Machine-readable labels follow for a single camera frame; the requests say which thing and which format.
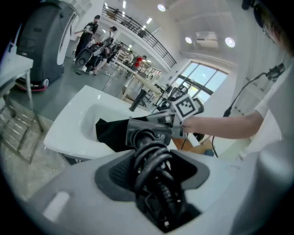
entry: red shirt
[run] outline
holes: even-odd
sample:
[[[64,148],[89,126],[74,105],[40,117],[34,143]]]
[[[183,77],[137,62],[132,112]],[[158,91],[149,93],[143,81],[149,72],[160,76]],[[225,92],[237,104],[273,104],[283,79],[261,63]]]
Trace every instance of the red shirt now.
[[[142,57],[138,57],[137,58],[137,62],[135,63],[135,66],[136,67],[139,67],[140,66],[140,63],[139,62],[141,62],[141,61],[143,61],[143,58]]]

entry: red trim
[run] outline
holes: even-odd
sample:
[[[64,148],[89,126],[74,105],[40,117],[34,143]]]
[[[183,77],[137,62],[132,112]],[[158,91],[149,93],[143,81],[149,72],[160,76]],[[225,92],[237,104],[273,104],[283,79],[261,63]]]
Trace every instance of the red trim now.
[[[21,90],[27,90],[27,89],[24,89],[23,87],[19,86],[18,84],[16,84],[16,86]],[[31,89],[31,90],[32,91],[44,91],[46,89],[47,89],[47,87],[45,86],[44,88],[41,88],[41,89]]]

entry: window frame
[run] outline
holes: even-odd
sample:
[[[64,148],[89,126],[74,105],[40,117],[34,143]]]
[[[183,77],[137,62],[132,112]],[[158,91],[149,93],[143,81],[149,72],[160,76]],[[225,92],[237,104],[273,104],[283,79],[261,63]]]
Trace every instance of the window frame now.
[[[198,64],[191,72],[190,72],[190,74],[187,76],[187,77],[185,77],[185,76],[183,76],[182,75],[182,73],[184,73],[188,68],[189,68],[189,66],[191,65],[191,64],[193,64],[193,63],[195,63],[195,64]],[[194,81],[194,80],[192,80],[192,79],[190,79],[190,78],[188,78],[198,67],[199,67],[199,65],[203,65],[203,66],[206,66],[206,67],[209,67],[209,68],[212,68],[212,69],[214,69],[215,70],[215,73],[210,77],[210,79],[208,79],[208,81],[204,84],[204,85],[201,85],[201,84],[199,84],[198,82],[196,82],[196,81]],[[206,92],[206,93],[208,93],[210,96],[214,93],[212,90],[210,90],[210,89],[208,89],[207,87],[205,87],[207,84],[208,84],[208,82],[216,75],[216,73],[217,72],[221,72],[221,73],[224,73],[224,74],[226,74],[227,76],[228,76],[228,73],[226,73],[226,72],[224,72],[224,71],[222,71],[222,70],[220,70],[220,69],[217,69],[217,68],[214,68],[214,67],[211,67],[211,66],[209,66],[209,65],[206,65],[206,64],[202,64],[202,63],[199,63],[199,62],[190,62],[183,70],[182,70],[182,72],[176,77],[176,79],[172,82],[172,84],[178,79],[178,78],[181,78],[183,81],[182,81],[182,83],[180,84],[180,86],[181,85],[183,85],[184,84],[184,82],[186,82],[186,83],[188,83],[189,84],[189,87],[188,87],[188,89],[191,87],[191,86],[195,86],[197,89],[198,89],[198,92],[196,92],[196,94],[192,97],[192,98],[194,98],[194,97],[196,97],[197,95],[198,95],[198,93],[200,92],[200,91],[204,91],[204,92]]]

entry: person in red shirt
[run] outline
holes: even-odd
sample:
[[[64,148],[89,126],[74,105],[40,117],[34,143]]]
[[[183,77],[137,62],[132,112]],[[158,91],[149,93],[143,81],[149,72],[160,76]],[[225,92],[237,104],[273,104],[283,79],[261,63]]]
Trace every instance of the person in red shirt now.
[[[138,71],[139,67],[142,66],[143,60],[146,60],[147,56],[138,56],[136,62],[132,65],[131,70],[134,72]],[[128,78],[131,75],[130,72],[127,73],[126,78]]]

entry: machine wheel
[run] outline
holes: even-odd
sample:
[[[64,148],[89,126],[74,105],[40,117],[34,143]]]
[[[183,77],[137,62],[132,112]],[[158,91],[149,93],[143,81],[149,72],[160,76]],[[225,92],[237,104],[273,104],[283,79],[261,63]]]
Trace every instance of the machine wheel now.
[[[43,85],[44,85],[44,87],[48,87],[49,86],[49,79],[48,78],[46,78],[44,81],[43,81]]]

